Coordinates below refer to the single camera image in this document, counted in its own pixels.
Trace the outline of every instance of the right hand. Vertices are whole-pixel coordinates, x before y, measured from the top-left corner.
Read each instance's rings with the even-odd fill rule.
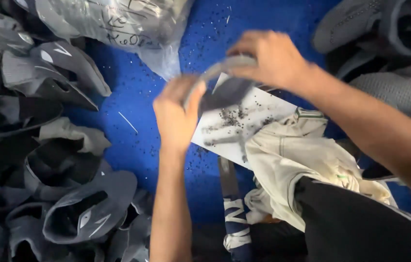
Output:
[[[251,30],[228,50],[227,55],[250,54],[257,67],[231,70],[233,76],[252,79],[297,93],[300,82],[308,77],[310,63],[299,53],[286,33]]]

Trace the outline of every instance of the left hand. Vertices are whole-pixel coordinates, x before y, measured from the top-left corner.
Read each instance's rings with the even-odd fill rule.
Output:
[[[180,154],[185,154],[188,150],[196,130],[197,111],[202,95],[205,93],[205,83],[200,83],[191,94],[186,109],[183,108],[182,103],[196,80],[197,77],[192,75],[175,77],[166,84],[154,100],[154,111],[163,150]]]

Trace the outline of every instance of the dark fabric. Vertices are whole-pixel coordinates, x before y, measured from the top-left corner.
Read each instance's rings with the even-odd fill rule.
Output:
[[[411,218],[371,198],[303,177],[294,198],[307,261],[411,261]]]
[[[254,261],[303,261],[307,254],[304,233],[287,222],[250,225]],[[225,222],[194,224],[192,254],[194,261],[231,261],[223,246]]]

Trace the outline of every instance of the white cloth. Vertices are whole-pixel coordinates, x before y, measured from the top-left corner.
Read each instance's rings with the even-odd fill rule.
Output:
[[[57,120],[40,127],[39,140],[64,138],[70,140],[83,139],[81,153],[91,152],[96,156],[103,155],[105,148],[112,144],[105,138],[102,131],[85,126],[75,126],[68,117]]]
[[[246,142],[249,164],[259,182],[244,201],[251,210],[248,223],[267,213],[304,231],[301,210],[294,202],[294,187],[302,176],[368,195],[389,204],[389,190],[363,180],[346,150],[323,138],[327,120],[319,111],[298,108],[294,115],[264,126]]]

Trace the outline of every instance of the debris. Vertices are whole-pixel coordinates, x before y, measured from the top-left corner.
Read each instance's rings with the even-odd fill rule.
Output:
[[[133,127],[133,125],[126,119],[126,117],[123,116],[123,114],[121,114],[120,112],[118,112],[118,114],[120,114],[120,116],[122,116],[124,118],[124,120],[126,120],[126,122],[134,129],[134,131],[136,131],[136,134],[138,134],[139,132],[136,130],[136,128]]]

